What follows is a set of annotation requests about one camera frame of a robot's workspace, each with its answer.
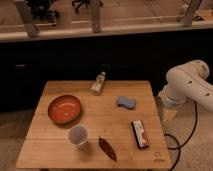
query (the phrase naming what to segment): small box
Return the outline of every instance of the small box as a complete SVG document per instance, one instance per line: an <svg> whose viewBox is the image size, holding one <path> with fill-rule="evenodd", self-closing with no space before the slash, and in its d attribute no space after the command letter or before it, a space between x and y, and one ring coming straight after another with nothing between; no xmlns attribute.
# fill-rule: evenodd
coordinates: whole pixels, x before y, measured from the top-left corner
<svg viewBox="0 0 213 171"><path fill-rule="evenodd" d="M148 138L141 120L132 121L132 127L139 149L149 147Z"/></svg>

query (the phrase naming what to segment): cup rim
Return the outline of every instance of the cup rim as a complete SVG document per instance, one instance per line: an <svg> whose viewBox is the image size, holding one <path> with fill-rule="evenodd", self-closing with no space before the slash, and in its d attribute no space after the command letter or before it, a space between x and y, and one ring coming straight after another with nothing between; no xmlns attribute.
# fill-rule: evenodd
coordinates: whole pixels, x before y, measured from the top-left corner
<svg viewBox="0 0 213 171"><path fill-rule="evenodd" d="M83 128L83 130L85 131L85 135L86 135L86 136L85 136L85 139L84 139L82 142L80 142L79 144L74 143L73 141L71 141L71 138L70 138L71 132L72 132L74 129L76 129L76 128ZM70 129L70 131L69 131L68 139L69 139L70 143L72 143L72 144L75 145L75 146L81 146L81 145L83 145L83 144L84 144L85 142L87 142L87 140L88 140L88 131L87 131L86 127L85 127L85 126L82 126L82 125L75 125L75 126L73 126L73 127Z"/></svg>

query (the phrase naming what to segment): dark wall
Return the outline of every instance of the dark wall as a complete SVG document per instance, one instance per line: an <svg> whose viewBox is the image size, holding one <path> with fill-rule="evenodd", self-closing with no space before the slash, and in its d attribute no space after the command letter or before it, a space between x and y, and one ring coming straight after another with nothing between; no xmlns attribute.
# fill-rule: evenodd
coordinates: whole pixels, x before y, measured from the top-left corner
<svg viewBox="0 0 213 171"><path fill-rule="evenodd" d="M35 107L47 80L94 80L102 70L109 80L150 80L156 95L166 83L168 69L193 59L208 63L208 81L213 83L212 32L209 29L2 43L2 105L6 107L10 102L11 107L8 97L13 96L12 106Z"/></svg>

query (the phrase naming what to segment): wooden surface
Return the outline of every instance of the wooden surface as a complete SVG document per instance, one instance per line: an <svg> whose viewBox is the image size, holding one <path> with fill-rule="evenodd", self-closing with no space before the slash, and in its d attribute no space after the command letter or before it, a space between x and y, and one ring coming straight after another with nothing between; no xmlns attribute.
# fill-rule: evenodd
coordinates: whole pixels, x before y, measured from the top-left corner
<svg viewBox="0 0 213 171"><path fill-rule="evenodd" d="M90 93L92 81L51 81L45 86L26 140L17 161L17 168L170 168L160 120L147 81L106 81L101 96ZM82 115L66 125L54 124L47 115L50 102L59 95L79 98ZM116 106L120 95L136 99L135 110ZM131 121L142 120L150 147L138 150ZM89 132L88 146L77 150L68 140L73 125L84 125ZM98 137L114 148L114 162L100 149Z"/></svg>

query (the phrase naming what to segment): white cup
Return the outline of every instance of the white cup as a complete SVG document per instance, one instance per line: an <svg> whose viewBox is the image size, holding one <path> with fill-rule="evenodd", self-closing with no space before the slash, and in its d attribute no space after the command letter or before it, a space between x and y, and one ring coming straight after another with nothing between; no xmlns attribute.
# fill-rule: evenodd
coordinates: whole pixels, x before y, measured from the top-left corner
<svg viewBox="0 0 213 171"><path fill-rule="evenodd" d="M70 142L78 149L82 149L87 144L88 133L85 127L76 125L69 132L68 138Z"/></svg>

